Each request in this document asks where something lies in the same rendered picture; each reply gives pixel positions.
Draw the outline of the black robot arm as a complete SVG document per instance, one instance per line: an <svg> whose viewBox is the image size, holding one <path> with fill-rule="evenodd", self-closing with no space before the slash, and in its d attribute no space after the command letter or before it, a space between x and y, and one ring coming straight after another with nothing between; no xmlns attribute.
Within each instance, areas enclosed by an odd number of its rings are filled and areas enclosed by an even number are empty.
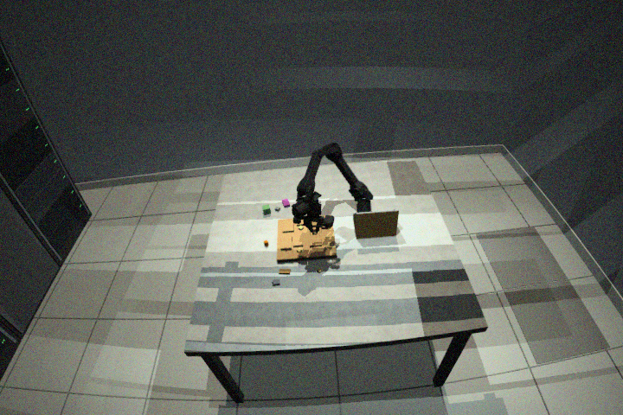
<svg viewBox="0 0 623 415"><path fill-rule="evenodd" d="M373 200L373 195L364 183L357 179L350 166L344 160L343 152L339 144L332 143L326 145L321 150L315 150L312 152L311 160L305 172L305 176L297 186L297 203L292 205L293 216L299 220L310 211L318 210L318 206L319 214L321 215L321 204L318 203L318 198L322 195L314 191L314 189L315 176L318 172L322 156L326 156L328 159L333 161L349 183L349 192L352 196L354 196L355 201L357 201L357 212L372 212L370 200Z"/></svg>

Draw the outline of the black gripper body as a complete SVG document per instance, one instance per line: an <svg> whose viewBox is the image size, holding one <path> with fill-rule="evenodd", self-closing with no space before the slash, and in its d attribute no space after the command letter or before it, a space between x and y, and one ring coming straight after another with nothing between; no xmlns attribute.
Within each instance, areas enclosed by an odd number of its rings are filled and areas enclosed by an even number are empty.
<svg viewBox="0 0 623 415"><path fill-rule="evenodd" d="M303 216L301 219L296 219L295 217L293 217L293 223L295 224L300 224L301 220L303 220L304 224L309 224L310 221L313 222L317 222L318 225L323 225L325 227L332 227L333 223L334 223L334 216L332 215L326 215L324 216L319 216L319 206L318 206L318 210L316 211L310 211L306 216Z"/></svg>

